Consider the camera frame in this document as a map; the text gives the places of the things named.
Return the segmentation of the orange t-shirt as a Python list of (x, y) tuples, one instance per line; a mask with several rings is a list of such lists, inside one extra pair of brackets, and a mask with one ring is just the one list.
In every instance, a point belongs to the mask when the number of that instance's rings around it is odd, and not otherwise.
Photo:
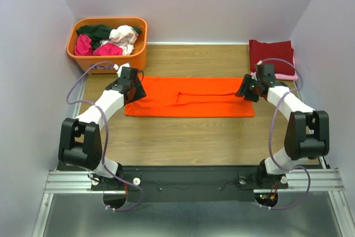
[(242, 78), (144, 77), (146, 97), (126, 105), (130, 117), (247, 118), (252, 103), (236, 96)]

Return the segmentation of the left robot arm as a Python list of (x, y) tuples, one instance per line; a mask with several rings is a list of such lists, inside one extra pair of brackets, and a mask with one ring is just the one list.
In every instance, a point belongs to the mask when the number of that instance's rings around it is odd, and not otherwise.
[(146, 97), (142, 85), (143, 72), (129, 64), (115, 65), (117, 79), (110, 83), (96, 102), (86, 101), (90, 107), (75, 118), (63, 121), (60, 130), (58, 159), (66, 165), (83, 168), (103, 177), (111, 189), (125, 184), (138, 188), (123, 178), (121, 164), (106, 157), (108, 120), (127, 104)]

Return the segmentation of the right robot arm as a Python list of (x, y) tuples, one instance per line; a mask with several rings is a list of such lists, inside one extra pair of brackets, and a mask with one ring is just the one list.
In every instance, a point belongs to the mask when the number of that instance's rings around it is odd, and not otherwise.
[(262, 60), (254, 74), (246, 74), (236, 93), (251, 102), (260, 98), (275, 106), (288, 121), (283, 148), (273, 153), (268, 145), (269, 157), (257, 166), (250, 177), (239, 177), (239, 185), (268, 187), (280, 181), (282, 175), (300, 168), (302, 159), (317, 159), (329, 152), (329, 115), (315, 110), (295, 96), (295, 90), (276, 79), (274, 65)]

